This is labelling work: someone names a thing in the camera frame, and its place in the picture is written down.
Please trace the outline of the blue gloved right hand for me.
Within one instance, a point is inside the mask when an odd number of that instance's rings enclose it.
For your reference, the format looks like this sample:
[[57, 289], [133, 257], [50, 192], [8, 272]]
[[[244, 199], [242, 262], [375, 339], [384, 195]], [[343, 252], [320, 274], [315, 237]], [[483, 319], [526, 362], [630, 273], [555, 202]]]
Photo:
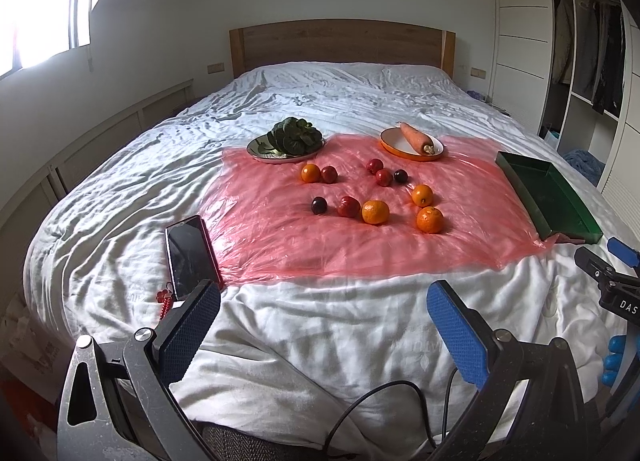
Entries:
[[611, 340], [608, 342], [608, 355], [603, 359], [603, 373], [601, 377], [602, 384], [607, 387], [613, 386], [617, 374], [620, 372], [626, 340], [626, 335], [615, 335], [615, 337], [611, 337]]

